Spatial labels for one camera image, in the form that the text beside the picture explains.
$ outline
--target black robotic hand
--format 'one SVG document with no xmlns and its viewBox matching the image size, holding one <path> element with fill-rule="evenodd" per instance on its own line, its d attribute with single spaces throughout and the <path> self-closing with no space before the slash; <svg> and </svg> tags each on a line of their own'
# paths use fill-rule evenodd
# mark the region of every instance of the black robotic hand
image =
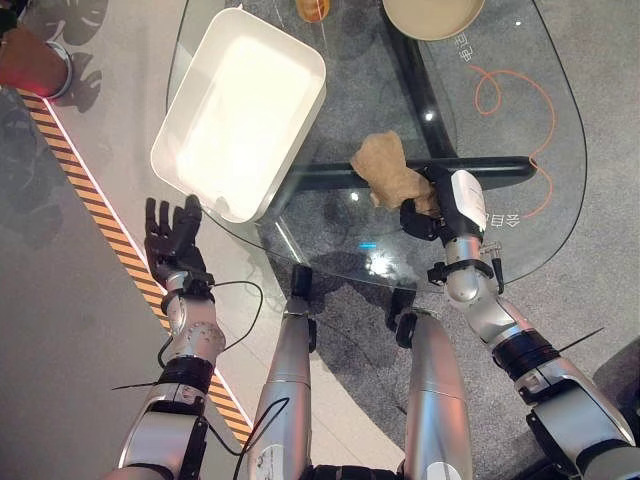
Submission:
<svg viewBox="0 0 640 480">
<path fill-rule="evenodd" d="M 169 277 L 177 272 L 186 272 L 190 279 L 207 289 L 213 285 L 213 276 L 207 268 L 196 247 L 196 234 L 202 220 L 200 201 L 195 195 L 189 195 L 184 208 L 173 210 L 173 228 L 169 225 L 169 203 L 160 202 L 159 223 L 156 222 L 156 201 L 147 198 L 145 215 L 144 249 L 147 254 L 149 270 L 153 278 L 166 287 Z"/>
</svg>

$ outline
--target white tray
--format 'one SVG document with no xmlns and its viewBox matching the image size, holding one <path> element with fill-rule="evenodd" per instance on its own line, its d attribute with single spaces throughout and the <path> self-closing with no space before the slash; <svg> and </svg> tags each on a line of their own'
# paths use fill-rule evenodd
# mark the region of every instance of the white tray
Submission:
<svg viewBox="0 0 640 480">
<path fill-rule="evenodd" d="M 165 182 L 224 219 L 259 218 L 326 95 L 320 54 L 237 8 L 215 16 L 151 149 Z"/>
</svg>

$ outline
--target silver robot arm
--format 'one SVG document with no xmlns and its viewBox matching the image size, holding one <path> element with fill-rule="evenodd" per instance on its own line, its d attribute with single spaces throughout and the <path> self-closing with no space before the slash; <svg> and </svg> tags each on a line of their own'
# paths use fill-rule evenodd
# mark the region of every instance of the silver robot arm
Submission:
<svg viewBox="0 0 640 480">
<path fill-rule="evenodd" d="M 193 480 L 198 478 L 206 448 L 206 394 L 225 338 L 216 321 L 206 273 L 195 235 L 200 204 L 189 197 L 176 208 L 173 229 L 168 204 L 147 203 L 145 248 L 154 278 L 167 295 L 162 309 L 169 318 L 172 342 L 160 378 L 145 399 L 126 436 L 117 469 L 105 480 Z"/>
<path fill-rule="evenodd" d="M 496 364 L 515 382 L 520 397 L 532 406 L 527 423 L 538 443 L 565 474 L 589 480 L 636 478 L 640 449 L 633 448 L 624 417 L 499 296 L 503 285 L 496 246 L 490 249 L 494 268 L 482 261 L 486 217 L 477 180 L 465 171 L 453 175 L 436 171 L 430 180 L 436 186 L 442 218 L 416 226 L 420 216 L 404 206 L 403 226 L 421 238 L 427 232 L 442 240 L 446 263 L 436 265 L 430 280 L 445 285 L 449 303 L 464 315 Z"/>
</svg>

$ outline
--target glass table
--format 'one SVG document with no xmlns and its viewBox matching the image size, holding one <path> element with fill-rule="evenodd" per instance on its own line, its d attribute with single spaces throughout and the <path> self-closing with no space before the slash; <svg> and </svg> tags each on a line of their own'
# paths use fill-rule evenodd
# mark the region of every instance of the glass table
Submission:
<svg viewBox="0 0 640 480">
<path fill-rule="evenodd" d="M 219 3 L 187 2 L 167 103 Z M 487 0 L 464 32 L 437 42 L 405 37 L 376 0 L 332 2 L 317 24 L 300 19 L 293 0 L 248 0 L 242 7 L 320 52 L 327 96 L 266 214 L 251 225 L 216 218 L 229 232 L 325 273 L 430 289 L 427 271 L 442 261 L 441 243 L 404 233 L 398 211 L 375 208 L 348 166 L 367 135 L 394 130 L 416 168 L 436 161 L 491 167 L 479 171 L 485 243 L 502 245 L 506 282 L 561 248 L 580 212 L 586 149 L 571 89 L 533 1 Z M 502 179 L 492 176 L 496 167 L 507 172 Z"/>
</svg>

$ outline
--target orange and black hazard stripe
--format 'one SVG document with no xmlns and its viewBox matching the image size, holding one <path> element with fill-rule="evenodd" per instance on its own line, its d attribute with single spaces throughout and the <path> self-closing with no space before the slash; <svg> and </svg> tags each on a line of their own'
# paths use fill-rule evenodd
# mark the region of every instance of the orange and black hazard stripe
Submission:
<svg viewBox="0 0 640 480">
<path fill-rule="evenodd" d="M 118 256 L 120 263 L 127 270 L 151 310 L 160 320 L 160 324 L 168 331 L 169 319 L 162 313 L 160 308 L 160 302 L 163 297 L 162 291 L 151 277 L 137 251 L 131 245 L 129 238 L 122 231 L 122 227 L 102 197 L 102 193 L 93 184 L 84 166 L 73 153 L 55 118 L 51 115 L 42 99 L 24 90 L 18 90 L 18 92 L 29 110 L 31 118 L 35 121 L 40 133 L 44 136 L 60 166 L 67 174 L 69 182 L 75 188 L 76 193 L 93 217 L 98 228 Z M 217 375 L 214 375 L 208 393 L 209 398 L 235 437 L 241 444 L 244 444 L 251 432 L 251 428 L 240 412 L 231 393 Z"/>
</svg>

